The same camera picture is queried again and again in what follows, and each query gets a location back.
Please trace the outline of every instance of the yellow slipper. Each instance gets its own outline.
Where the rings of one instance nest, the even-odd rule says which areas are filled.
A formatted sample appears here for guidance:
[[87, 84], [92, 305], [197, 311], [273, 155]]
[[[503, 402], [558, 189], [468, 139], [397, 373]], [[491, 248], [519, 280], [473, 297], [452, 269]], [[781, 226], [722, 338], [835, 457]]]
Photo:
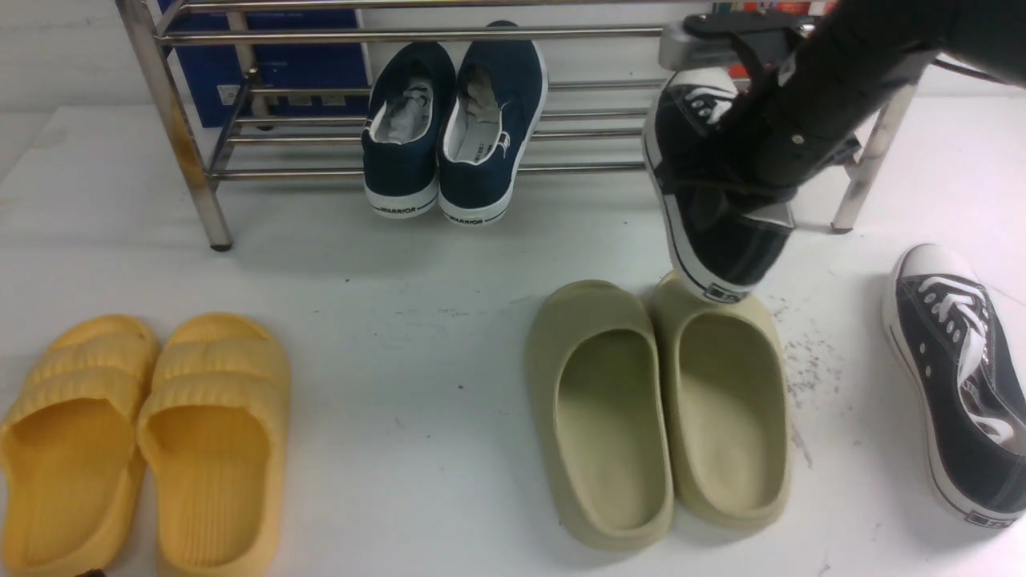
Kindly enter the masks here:
[[755, 530], [784, 511], [790, 448], [783, 353], [754, 297], [699, 300], [677, 272], [649, 303], [677, 496], [699, 516]]
[[146, 470], [135, 416], [157, 351], [148, 326], [110, 315], [68, 331], [36, 362], [0, 424], [10, 575], [78, 575], [124, 544]]
[[270, 565], [290, 380], [281, 344], [242, 316], [204, 314], [167, 341], [139, 417], [162, 577], [255, 577]]

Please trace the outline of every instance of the blue box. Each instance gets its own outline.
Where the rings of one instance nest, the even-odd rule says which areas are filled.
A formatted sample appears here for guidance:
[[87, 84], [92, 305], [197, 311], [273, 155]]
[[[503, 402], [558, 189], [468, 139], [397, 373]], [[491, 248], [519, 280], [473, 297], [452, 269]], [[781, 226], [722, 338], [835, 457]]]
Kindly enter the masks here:
[[[159, 0], [166, 10], [174, 0]], [[358, 29], [357, 10], [253, 12], [246, 14], [250, 30]], [[225, 14], [190, 14], [173, 32], [230, 30]], [[234, 46], [181, 46], [174, 49], [185, 72], [200, 122], [220, 127], [231, 116], [234, 94], [242, 84], [242, 70]], [[352, 88], [370, 83], [365, 48], [360, 44], [253, 46], [264, 84], [281, 88]], [[272, 114], [282, 116], [364, 116], [365, 97], [269, 99]]]

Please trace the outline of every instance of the shoe toe cap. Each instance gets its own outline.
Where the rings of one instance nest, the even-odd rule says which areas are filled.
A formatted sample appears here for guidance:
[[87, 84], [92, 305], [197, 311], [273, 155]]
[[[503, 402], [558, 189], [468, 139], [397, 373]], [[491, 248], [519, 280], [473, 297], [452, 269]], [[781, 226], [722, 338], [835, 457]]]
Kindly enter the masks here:
[[920, 244], [905, 256], [902, 276], [951, 274], [979, 282], [973, 267], [957, 253], [939, 244]]

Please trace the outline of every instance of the rack leg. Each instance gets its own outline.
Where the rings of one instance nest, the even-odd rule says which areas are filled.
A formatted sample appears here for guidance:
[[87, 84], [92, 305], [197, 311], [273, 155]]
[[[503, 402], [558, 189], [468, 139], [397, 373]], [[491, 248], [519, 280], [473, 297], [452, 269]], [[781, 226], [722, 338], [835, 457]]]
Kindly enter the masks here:
[[168, 52], [157, 43], [157, 31], [147, 0], [115, 0], [115, 4], [121, 13], [167, 139], [174, 149], [174, 157], [179, 161], [186, 186], [189, 187], [189, 194], [196, 205], [210, 247], [218, 252], [228, 251], [232, 247], [232, 234], [214, 195], [216, 183], [208, 180], [203, 170], [203, 156], [196, 146], [196, 139], [182, 104], [182, 95], [167, 66]]
[[844, 198], [841, 199], [840, 206], [837, 207], [837, 214], [834, 215], [833, 222], [830, 223], [833, 232], [845, 234], [855, 228], [855, 222], [859, 219], [862, 205], [866, 203], [869, 190], [873, 187], [873, 181], [876, 180], [876, 175], [879, 174], [880, 167], [883, 165], [887, 151], [891, 150], [891, 144], [894, 143], [895, 136], [898, 133], [898, 127], [901, 126], [901, 121], [905, 118], [909, 105], [912, 104], [916, 88], [915, 84], [905, 86], [880, 111], [876, 125], [873, 126], [873, 132], [869, 137], [869, 142], [866, 143], [866, 149], [862, 153], [862, 158], [858, 164], [849, 169], [852, 184], [849, 185]]

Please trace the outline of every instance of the navy canvas shoe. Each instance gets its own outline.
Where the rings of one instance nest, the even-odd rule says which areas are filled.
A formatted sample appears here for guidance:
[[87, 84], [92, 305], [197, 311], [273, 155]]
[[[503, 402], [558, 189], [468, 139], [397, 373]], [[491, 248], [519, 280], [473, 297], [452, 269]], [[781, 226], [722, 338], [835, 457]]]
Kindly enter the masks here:
[[363, 127], [363, 185], [374, 210], [408, 219], [438, 198], [438, 133], [452, 99], [456, 70], [435, 42], [399, 50], [370, 91]]
[[[515, 27], [496, 22], [489, 27]], [[549, 76], [529, 40], [474, 42], [457, 76], [456, 102], [438, 151], [442, 211], [459, 225], [499, 220], [542, 116]]]

